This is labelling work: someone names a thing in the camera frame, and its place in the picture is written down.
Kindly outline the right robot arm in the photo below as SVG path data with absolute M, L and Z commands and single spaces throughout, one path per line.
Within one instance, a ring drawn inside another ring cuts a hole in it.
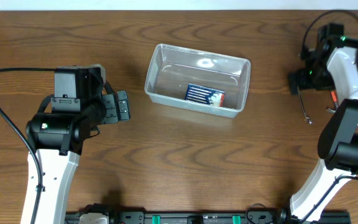
M 358 180 L 358 40 L 344 35 L 342 24 L 318 30 L 316 48 L 303 46 L 305 67 L 288 74 L 290 91 L 329 90 L 331 119 L 318 139 L 318 163 L 290 198 L 287 223 L 318 223 L 323 210 L 350 180 Z

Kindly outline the blue drill bit case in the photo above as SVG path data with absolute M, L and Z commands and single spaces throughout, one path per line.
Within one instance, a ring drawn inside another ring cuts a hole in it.
M 185 100 L 222 107 L 224 97 L 224 91 L 190 83 L 186 91 Z

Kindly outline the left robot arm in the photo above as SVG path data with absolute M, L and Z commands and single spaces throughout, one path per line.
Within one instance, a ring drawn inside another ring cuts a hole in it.
M 84 141 L 130 118 L 127 93 L 111 88 L 102 65 L 58 67 L 54 93 L 26 126 L 32 152 L 21 223 L 63 223 Z

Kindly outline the silver wrench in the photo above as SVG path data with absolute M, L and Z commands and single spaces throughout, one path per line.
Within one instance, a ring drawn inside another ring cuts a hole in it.
M 308 116 L 306 110 L 305 110 L 305 106 L 304 106 L 304 102 L 303 102 L 303 99 L 302 99 L 302 95 L 301 95 L 301 91 L 298 90 L 298 98 L 299 98 L 299 101 L 300 101 L 300 105 L 301 105 L 301 109 L 302 109 L 302 112 L 303 112 L 303 116 L 305 118 L 305 121 L 308 123 L 308 124 L 313 124 L 313 121 L 312 119 Z

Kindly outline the small claw hammer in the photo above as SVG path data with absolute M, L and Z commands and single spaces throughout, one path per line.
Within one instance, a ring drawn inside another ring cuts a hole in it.
M 330 95 L 331 95 L 331 98 L 332 98 L 332 101 L 333 101 L 334 108 L 327 107 L 326 111 L 329 112 L 329 113 L 334 114 L 336 112 L 337 108 L 339 107 L 338 99 L 337 99 L 337 96 L 336 96 L 336 92 L 334 90 L 330 90 L 329 92 L 330 92 Z

